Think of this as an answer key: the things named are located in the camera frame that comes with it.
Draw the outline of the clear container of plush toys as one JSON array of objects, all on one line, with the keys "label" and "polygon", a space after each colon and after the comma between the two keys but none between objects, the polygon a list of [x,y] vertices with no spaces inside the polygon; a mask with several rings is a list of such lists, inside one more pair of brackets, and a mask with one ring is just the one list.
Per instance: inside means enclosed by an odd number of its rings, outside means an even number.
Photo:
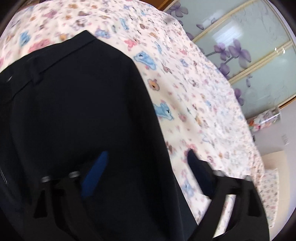
[{"label": "clear container of plush toys", "polygon": [[247,120],[249,129],[252,133],[258,132],[263,128],[267,128],[280,119],[280,110],[272,108],[266,110]]}]

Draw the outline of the black pants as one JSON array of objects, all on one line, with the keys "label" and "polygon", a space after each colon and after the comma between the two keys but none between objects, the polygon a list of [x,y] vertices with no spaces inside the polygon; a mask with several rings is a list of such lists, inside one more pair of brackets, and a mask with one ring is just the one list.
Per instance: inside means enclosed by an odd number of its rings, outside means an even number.
[{"label": "black pants", "polygon": [[[108,163],[80,211],[34,218],[41,179]],[[196,221],[134,62],[83,31],[1,72],[1,240],[188,240]]]}]

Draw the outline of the floral glass sliding wardrobe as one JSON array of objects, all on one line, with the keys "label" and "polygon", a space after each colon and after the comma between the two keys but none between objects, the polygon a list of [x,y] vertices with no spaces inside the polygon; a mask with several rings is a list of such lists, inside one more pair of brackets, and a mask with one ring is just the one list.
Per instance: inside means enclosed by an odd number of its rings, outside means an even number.
[{"label": "floral glass sliding wardrobe", "polygon": [[295,97],[295,36],[269,1],[174,1],[166,13],[232,85],[247,118]]}]

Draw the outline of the floral print pillow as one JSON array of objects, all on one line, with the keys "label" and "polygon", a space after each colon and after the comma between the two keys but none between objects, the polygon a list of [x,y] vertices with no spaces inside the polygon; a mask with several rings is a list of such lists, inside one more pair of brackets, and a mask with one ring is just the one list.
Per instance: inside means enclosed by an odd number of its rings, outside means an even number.
[{"label": "floral print pillow", "polygon": [[280,178],[278,168],[266,169],[261,180],[260,197],[269,228],[273,228],[278,212]]}]

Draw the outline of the floral print bed sheet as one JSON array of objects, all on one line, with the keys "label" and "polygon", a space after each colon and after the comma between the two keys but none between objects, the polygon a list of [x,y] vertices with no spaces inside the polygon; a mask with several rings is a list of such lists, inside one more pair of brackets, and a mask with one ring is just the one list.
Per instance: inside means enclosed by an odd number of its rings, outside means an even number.
[{"label": "floral print bed sheet", "polygon": [[263,161],[234,90],[189,39],[181,24],[141,1],[47,1],[14,14],[1,35],[1,69],[21,57],[68,40],[83,30],[119,49],[136,64],[156,106],[175,176],[196,222],[210,203],[186,156],[227,176],[252,177]]}]

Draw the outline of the cream headboard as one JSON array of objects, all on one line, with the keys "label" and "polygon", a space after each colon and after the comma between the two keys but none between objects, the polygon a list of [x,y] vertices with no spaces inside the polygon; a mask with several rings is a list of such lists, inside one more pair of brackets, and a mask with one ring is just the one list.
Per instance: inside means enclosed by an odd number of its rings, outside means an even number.
[{"label": "cream headboard", "polygon": [[262,156],[265,169],[277,168],[279,174],[290,176],[289,165],[287,161],[287,155],[285,151],[278,151],[269,153]]}]

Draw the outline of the white wall socket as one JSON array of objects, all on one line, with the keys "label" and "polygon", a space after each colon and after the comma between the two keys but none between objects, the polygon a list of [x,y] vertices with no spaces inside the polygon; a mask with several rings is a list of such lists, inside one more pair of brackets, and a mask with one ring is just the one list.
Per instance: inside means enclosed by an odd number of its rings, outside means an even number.
[{"label": "white wall socket", "polygon": [[283,143],[284,143],[284,145],[288,145],[288,137],[287,137],[287,135],[283,135],[282,137],[282,141],[283,141]]}]

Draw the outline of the brown wooden door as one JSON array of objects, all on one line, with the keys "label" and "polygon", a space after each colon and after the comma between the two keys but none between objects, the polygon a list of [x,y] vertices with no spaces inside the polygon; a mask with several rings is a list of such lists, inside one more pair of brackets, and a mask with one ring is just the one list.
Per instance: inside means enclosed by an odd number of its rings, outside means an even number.
[{"label": "brown wooden door", "polygon": [[141,0],[145,3],[148,3],[158,10],[164,10],[169,4],[173,2],[173,0]]}]

